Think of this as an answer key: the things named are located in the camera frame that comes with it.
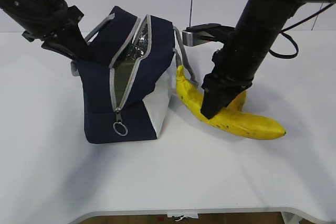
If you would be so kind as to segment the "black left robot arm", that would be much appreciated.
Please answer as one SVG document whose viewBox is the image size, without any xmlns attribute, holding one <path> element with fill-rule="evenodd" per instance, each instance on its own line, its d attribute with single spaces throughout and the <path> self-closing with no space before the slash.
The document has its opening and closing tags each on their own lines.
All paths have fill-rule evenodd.
<svg viewBox="0 0 336 224">
<path fill-rule="evenodd" d="M 92 60 L 79 29 L 84 14 L 65 0 L 1 0 L 1 10 L 18 23 L 29 42 L 42 41 L 45 50 L 71 60 Z"/>
</svg>

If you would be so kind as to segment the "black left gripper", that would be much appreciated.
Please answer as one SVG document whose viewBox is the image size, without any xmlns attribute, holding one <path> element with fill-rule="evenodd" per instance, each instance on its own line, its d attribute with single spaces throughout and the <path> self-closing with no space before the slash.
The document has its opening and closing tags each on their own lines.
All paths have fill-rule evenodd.
<svg viewBox="0 0 336 224">
<path fill-rule="evenodd" d="M 84 14 L 77 6 L 68 6 L 64 0 L 52 0 L 56 11 L 48 17 L 28 16 L 24 20 L 22 36 L 29 42 L 39 39 L 43 49 L 69 59 L 93 60 L 88 44 L 79 30 Z"/>
</svg>

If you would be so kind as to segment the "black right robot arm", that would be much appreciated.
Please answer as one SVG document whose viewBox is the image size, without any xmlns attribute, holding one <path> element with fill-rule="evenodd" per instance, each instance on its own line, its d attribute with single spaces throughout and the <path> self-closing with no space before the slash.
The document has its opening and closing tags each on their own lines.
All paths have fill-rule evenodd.
<svg viewBox="0 0 336 224">
<path fill-rule="evenodd" d="M 228 40 L 213 54 L 212 72 L 204 77 L 201 113 L 207 119 L 251 87 L 255 73 L 285 23 L 306 3 L 335 0 L 248 0 Z"/>
</svg>

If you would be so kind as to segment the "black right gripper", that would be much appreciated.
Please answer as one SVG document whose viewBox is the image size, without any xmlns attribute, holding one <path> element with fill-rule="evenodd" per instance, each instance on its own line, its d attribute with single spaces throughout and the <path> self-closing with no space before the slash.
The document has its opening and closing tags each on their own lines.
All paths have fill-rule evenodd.
<svg viewBox="0 0 336 224">
<path fill-rule="evenodd" d="M 254 75 L 231 61 L 231 56 L 222 48 L 212 56 L 213 70 L 203 79 L 204 90 L 201 113 L 212 119 L 222 108 L 227 107 L 239 94 L 250 88 Z"/>
</svg>

